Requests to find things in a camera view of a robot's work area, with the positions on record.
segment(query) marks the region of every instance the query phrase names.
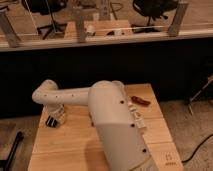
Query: black cable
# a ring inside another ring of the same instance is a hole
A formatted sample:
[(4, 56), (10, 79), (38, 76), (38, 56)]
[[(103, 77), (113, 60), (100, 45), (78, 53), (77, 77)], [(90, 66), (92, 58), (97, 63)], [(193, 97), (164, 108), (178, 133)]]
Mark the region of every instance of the black cable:
[(186, 159), (186, 160), (183, 160), (182, 163), (187, 163), (189, 162), (195, 155), (195, 153), (197, 152), (197, 150), (201, 147), (201, 145), (203, 145), (209, 138), (211, 138), (213, 136), (213, 134), (210, 134), (208, 137), (206, 137), (194, 150), (194, 152), (192, 153), (192, 155)]
[[(113, 7), (113, 5), (120, 5), (120, 8), (118, 8), (118, 9), (115, 10), (114, 7)], [(112, 9), (112, 14), (113, 14), (114, 18), (117, 20), (118, 17), (116, 15), (116, 12), (119, 11), (119, 10), (121, 10), (123, 8), (123, 4), (117, 3), (117, 2), (110, 2), (110, 7)]]

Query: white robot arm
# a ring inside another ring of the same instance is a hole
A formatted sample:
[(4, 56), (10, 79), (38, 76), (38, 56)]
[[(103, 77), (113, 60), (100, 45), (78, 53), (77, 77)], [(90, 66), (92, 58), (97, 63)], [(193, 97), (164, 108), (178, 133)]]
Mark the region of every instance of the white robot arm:
[(53, 81), (46, 80), (32, 97), (60, 123), (64, 122), (63, 104), (88, 105), (112, 171), (157, 171), (123, 87), (118, 81), (99, 81), (91, 88), (58, 90)]

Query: black chair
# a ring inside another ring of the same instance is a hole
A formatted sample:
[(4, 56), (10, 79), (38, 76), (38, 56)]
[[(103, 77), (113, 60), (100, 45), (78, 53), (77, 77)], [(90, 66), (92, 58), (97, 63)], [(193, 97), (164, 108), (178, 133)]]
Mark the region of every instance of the black chair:
[(142, 26), (132, 25), (134, 33), (159, 32), (154, 27), (150, 27), (151, 19), (155, 21), (163, 17), (163, 19), (167, 20), (168, 16), (164, 15), (164, 13), (176, 9), (178, 0), (133, 0), (132, 6), (137, 13), (148, 17), (146, 28), (141, 29), (140, 27)]
[(42, 39), (45, 39), (51, 32), (64, 32), (62, 27), (66, 27), (65, 24), (59, 24), (53, 18), (53, 12), (58, 12), (63, 8), (66, 8), (68, 0), (22, 0), (22, 5), (26, 10), (30, 10), (32, 13), (39, 12), (41, 15), (51, 16), (51, 24), (37, 27), (39, 34), (42, 33), (42, 29), (48, 29)]

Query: table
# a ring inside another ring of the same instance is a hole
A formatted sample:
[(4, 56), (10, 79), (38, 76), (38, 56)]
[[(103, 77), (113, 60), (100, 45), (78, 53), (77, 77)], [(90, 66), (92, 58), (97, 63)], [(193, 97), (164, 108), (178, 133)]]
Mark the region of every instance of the table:
[[(144, 139), (159, 171), (181, 171), (183, 165), (150, 84), (126, 85), (129, 96), (151, 101), (148, 107), (136, 105), (147, 131)], [(96, 129), (92, 127), (87, 107), (65, 106), (66, 124), (45, 126), (42, 112), (29, 171), (109, 171)]]
[[(123, 35), (132, 35), (132, 29), (128, 20), (103, 20), (103, 21), (85, 21), (85, 28), (92, 25), (95, 28), (95, 36), (107, 36), (107, 33), (114, 29), (122, 29)], [(68, 22), (64, 38), (76, 37), (75, 22)]]

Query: wooden tabletop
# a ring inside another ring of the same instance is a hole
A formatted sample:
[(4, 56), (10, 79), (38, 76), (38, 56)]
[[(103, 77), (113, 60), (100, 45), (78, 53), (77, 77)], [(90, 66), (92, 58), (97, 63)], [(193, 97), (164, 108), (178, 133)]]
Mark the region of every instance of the wooden tabletop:
[[(85, 28), (89, 25), (94, 27), (95, 36), (107, 36), (112, 30), (121, 29), (123, 35), (132, 35), (131, 25), (128, 20), (104, 20), (104, 21), (85, 21)], [(70, 21), (67, 24), (64, 38), (76, 37), (75, 22)]]
[[(181, 171), (183, 166), (150, 84), (127, 85), (129, 96), (151, 101), (136, 105), (147, 131), (145, 142), (160, 171)], [(109, 171), (96, 129), (91, 126), (87, 107), (65, 106), (67, 121), (58, 128), (45, 126), (43, 112), (29, 164), (30, 171)]]

